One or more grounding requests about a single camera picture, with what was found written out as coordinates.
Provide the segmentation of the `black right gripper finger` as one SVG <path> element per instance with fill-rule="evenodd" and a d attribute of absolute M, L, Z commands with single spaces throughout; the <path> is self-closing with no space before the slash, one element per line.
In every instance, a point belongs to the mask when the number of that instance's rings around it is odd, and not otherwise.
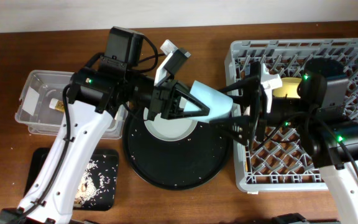
<path fill-rule="evenodd" d="M 258 118 L 249 115 L 215 119 L 210 126 L 221 134 L 246 146 L 253 141 L 257 129 Z"/>
<path fill-rule="evenodd" d="M 244 93 L 253 93 L 260 86 L 260 78 L 258 76 L 247 76 L 243 80 L 239 80 L 229 86 L 219 89 L 221 93 L 228 93 L 233 90 L 242 90 Z"/>

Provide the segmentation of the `light blue cup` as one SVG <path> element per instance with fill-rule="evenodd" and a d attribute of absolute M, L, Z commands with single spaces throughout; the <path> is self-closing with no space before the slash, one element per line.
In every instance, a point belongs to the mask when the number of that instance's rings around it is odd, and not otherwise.
<path fill-rule="evenodd" d="M 190 94 L 209 108 L 209 115 L 195 116 L 190 119 L 209 123 L 215 119 L 228 118 L 231 114 L 233 99 L 201 82 L 194 81 Z"/>

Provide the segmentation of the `grey round plate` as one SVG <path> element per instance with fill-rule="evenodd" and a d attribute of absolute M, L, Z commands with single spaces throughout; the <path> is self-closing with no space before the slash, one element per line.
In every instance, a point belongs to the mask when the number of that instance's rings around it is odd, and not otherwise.
<path fill-rule="evenodd" d="M 189 136 L 196 128 L 197 121 L 192 119 L 163 119 L 159 113 L 153 121 L 144 121 L 148 132 L 162 141 L 179 141 Z"/>

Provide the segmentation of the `yellow bowl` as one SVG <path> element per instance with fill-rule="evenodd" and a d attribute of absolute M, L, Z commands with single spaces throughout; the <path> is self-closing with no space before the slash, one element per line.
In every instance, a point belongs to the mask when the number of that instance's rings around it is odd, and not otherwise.
<path fill-rule="evenodd" d="M 273 90 L 273 96 L 277 98 L 300 98 L 298 86 L 301 78 L 285 77 L 281 79 L 282 87 Z"/>

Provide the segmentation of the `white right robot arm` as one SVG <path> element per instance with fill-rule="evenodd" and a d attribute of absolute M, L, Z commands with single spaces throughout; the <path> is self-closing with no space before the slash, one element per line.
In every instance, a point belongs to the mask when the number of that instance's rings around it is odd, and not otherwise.
<path fill-rule="evenodd" d="M 283 86 L 281 76 L 254 62 L 242 80 L 223 88 L 225 93 L 240 90 L 242 95 L 233 101 L 249 112 L 210 124 L 238 143 L 258 141 L 261 146 L 270 141 L 267 127 L 275 133 L 294 128 L 335 201 L 340 221 L 358 223 L 358 122 L 344 114 L 349 79 L 343 64 L 312 58 L 299 81 L 296 97 L 276 97 L 274 91 Z"/>

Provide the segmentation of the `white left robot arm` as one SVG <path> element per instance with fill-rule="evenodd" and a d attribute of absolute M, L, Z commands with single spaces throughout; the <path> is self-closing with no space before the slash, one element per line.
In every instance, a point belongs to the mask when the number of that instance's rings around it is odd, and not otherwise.
<path fill-rule="evenodd" d="M 189 51 L 165 41 L 154 47 L 155 77 L 138 69 L 140 32 L 113 27 L 104 52 L 93 55 L 62 91 L 64 116 L 48 156 L 17 208 L 0 212 L 0 223 L 69 223 L 76 190 L 88 162 L 121 106 L 147 108 L 147 119 L 206 116 L 209 108 L 175 79 Z"/>

